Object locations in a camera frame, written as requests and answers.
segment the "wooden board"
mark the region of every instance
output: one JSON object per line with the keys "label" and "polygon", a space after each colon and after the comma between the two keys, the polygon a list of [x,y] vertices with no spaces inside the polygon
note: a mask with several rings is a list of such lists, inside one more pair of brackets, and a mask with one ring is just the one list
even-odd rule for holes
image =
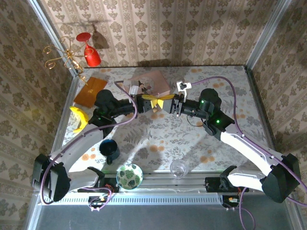
{"label": "wooden board", "polygon": [[90,77],[80,93],[76,96],[74,102],[79,105],[83,105],[88,108],[92,108],[95,101],[96,95],[99,91],[103,90],[107,84],[107,81],[98,78]]}

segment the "damask wallpaper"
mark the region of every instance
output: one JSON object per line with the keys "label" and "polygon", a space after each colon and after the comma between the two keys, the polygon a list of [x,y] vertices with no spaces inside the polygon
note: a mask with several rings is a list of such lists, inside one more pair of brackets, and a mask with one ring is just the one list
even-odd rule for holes
{"label": "damask wallpaper", "polygon": [[77,34],[93,35],[103,67],[245,65],[276,2],[41,0],[75,50]]}
{"label": "damask wallpaper", "polygon": [[[253,72],[276,148],[299,158],[307,183],[307,0],[291,1]],[[306,203],[305,192],[297,191]]]}
{"label": "damask wallpaper", "polygon": [[51,44],[26,0],[0,1],[0,229],[21,229],[35,157],[52,147],[71,75],[49,70]]}

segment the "white bowl with leaves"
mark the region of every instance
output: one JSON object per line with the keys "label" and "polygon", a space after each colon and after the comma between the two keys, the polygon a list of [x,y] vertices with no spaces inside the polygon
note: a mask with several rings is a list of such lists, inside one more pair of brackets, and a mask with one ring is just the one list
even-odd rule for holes
{"label": "white bowl with leaves", "polygon": [[126,164],[117,172],[116,180],[117,184],[123,189],[135,189],[142,183],[142,169],[136,164]]}

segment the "glass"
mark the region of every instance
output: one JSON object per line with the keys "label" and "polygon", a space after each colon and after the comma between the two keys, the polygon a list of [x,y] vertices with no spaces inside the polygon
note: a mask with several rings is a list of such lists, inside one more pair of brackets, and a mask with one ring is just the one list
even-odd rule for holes
{"label": "glass", "polygon": [[171,170],[171,174],[176,179],[181,179],[182,177],[188,174],[189,166],[184,160],[178,159],[178,160],[174,160],[171,163],[170,170]]}

